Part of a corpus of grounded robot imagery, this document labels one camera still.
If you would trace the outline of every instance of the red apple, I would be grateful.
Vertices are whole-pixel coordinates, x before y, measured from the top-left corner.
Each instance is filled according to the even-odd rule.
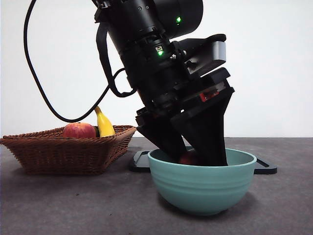
[[[179,164],[199,165],[199,159],[194,149],[188,150],[179,159]]]
[[[70,123],[64,127],[63,137],[67,138],[95,138],[96,131],[88,123],[76,122]]]

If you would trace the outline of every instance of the black cable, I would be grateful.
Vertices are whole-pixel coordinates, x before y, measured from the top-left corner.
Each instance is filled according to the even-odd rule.
[[[84,118],[86,118],[97,106],[98,104],[101,102],[101,100],[103,99],[103,97],[107,94],[108,90],[110,89],[109,86],[106,87],[106,89],[104,90],[104,92],[102,93],[102,95],[99,97],[99,99],[96,101],[96,103],[88,110],[88,112],[86,112],[84,115],[82,115],[81,117],[79,118],[76,118],[76,119],[67,119],[61,115],[59,115],[55,110],[54,108],[52,107],[52,105],[50,104],[49,100],[47,99],[46,95],[45,95],[45,92],[38,80],[38,77],[36,75],[36,72],[34,70],[34,67],[31,63],[31,60],[30,60],[30,57],[29,57],[29,53],[28,53],[28,44],[27,44],[27,30],[28,30],[28,23],[29,23],[29,18],[30,18],[30,15],[31,15],[31,12],[34,8],[34,5],[36,3],[36,0],[32,0],[31,3],[30,3],[30,6],[28,8],[28,11],[27,11],[27,14],[26,14],[26,18],[25,18],[25,23],[24,23],[24,34],[23,34],[23,37],[24,37],[24,51],[25,51],[25,56],[26,56],[26,60],[27,60],[27,63],[28,63],[28,66],[30,68],[30,71],[31,73],[33,74],[33,77],[35,79],[35,82],[37,84],[37,87],[45,101],[45,103],[47,104],[48,108],[50,109],[50,111],[60,120],[62,121],[65,121],[65,122],[78,122],[78,121],[81,121],[83,120]],[[114,79],[117,77],[117,75],[124,71],[125,69],[119,69],[115,74],[114,74]]]

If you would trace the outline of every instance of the gray table surface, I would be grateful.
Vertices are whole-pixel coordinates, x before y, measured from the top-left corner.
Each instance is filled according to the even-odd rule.
[[[128,171],[129,151],[101,176],[28,176],[1,148],[1,235],[312,235],[313,139],[226,138],[226,146],[278,165],[255,175],[244,198],[211,217],[184,214],[157,192],[149,173]]]

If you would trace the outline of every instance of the bowl rim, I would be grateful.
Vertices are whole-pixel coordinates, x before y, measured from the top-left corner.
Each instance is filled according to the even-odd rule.
[[[152,151],[150,151],[148,153],[148,158],[149,160],[153,160],[162,164],[169,164],[169,165],[176,165],[176,166],[187,166],[187,167],[192,167],[192,168],[230,168],[230,167],[242,167],[242,166],[246,166],[246,165],[251,165],[253,163],[255,163],[257,161],[256,156],[254,156],[251,153],[242,151],[242,150],[238,150],[238,149],[233,149],[233,148],[226,148],[226,150],[230,150],[230,151],[234,151],[234,152],[240,152],[240,153],[244,153],[247,154],[249,156],[251,156],[253,158],[252,161],[248,162],[248,163],[244,163],[244,164],[239,164],[239,165],[222,165],[222,166],[203,166],[203,165],[186,165],[186,164],[178,164],[178,163],[169,163],[169,162],[165,162],[165,161],[161,161],[159,159],[156,159],[154,157],[151,156],[152,152],[158,151],[160,149],[154,149]]]

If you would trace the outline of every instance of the black strap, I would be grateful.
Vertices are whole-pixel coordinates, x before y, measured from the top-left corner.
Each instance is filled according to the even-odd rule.
[[[97,42],[97,47],[99,51],[101,65],[107,77],[111,91],[117,97],[128,97],[134,94],[136,90],[133,89],[131,92],[120,93],[116,88],[114,77],[112,76],[112,69],[110,66],[109,55],[108,55],[108,45],[107,45],[107,34],[108,34],[109,26],[110,25],[107,22],[101,22],[97,31],[96,42]]]

